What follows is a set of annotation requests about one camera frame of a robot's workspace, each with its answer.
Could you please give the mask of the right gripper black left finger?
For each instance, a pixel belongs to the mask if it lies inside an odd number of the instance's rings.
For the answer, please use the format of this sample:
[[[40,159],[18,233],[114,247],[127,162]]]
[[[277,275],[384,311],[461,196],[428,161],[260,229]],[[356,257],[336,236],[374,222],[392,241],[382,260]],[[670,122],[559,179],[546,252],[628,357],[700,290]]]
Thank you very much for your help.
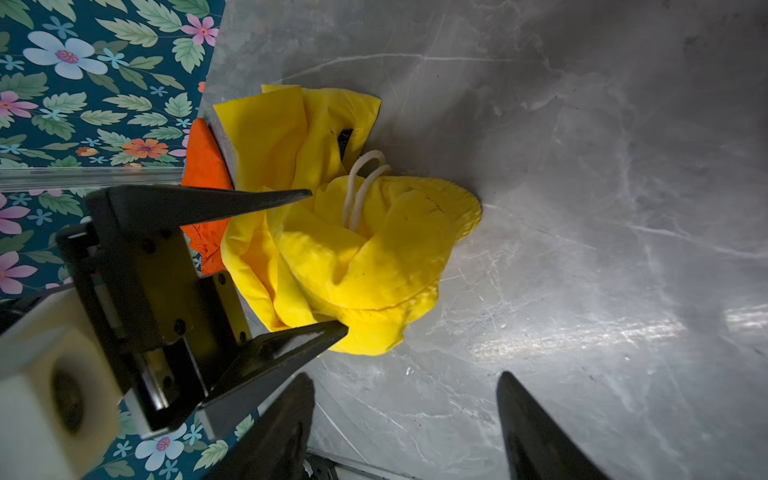
[[[301,373],[282,391],[207,479],[304,479],[315,389]]]

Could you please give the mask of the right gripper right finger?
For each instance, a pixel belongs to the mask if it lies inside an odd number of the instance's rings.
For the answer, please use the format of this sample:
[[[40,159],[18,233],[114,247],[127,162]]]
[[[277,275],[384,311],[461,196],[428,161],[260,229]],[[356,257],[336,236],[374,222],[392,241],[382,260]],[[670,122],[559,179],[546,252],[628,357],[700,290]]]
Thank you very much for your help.
[[[496,398],[513,479],[608,479],[511,372],[501,374]]]

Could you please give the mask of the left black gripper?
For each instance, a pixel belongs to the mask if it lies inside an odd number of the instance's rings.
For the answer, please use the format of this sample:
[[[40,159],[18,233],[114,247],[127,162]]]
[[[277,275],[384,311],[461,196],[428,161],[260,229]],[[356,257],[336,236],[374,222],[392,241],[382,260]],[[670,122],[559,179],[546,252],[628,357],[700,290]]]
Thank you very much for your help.
[[[209,440],[223,439],[293,374],[347,335],[348,327],[333,320],[251,339],[231,276],[200,276],[181,230],[162,230],[311,196],[307,189],[254,193],[121,185],[87,195],[94,225],[149,234],[103,241],[90,222],[57,234],[141,437],[169,433],[195,416]]]

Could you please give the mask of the yellow shorts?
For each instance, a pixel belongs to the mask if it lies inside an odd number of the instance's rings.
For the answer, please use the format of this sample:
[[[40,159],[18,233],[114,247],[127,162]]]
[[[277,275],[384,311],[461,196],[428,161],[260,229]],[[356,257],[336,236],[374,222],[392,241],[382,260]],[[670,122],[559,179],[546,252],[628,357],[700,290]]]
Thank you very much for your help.
[[[215,111],[236,156],[235,186],[310,197],[233,218],[223,264],[270,331],[344,324],[335,350],[378,356],[432,310],[480,200],[443,179],[395,176],[367,150],[378,98],[345,89],[266,85]]]

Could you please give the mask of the orange shorts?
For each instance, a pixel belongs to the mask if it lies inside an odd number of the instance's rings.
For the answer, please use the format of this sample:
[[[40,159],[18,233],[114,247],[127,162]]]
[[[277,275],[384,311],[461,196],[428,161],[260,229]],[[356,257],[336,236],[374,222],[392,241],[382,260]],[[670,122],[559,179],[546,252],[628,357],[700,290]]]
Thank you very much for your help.
[[[207,123],[201,118],[196,119],[190,129],[186,167],[181,185],[233,189],[220,148]],[[215,274],[225,269],[220,248],[228,224],[229,219],[223,219],[181,227],[190,240],[190,248],[200,255],[200,270],[203,275]]]

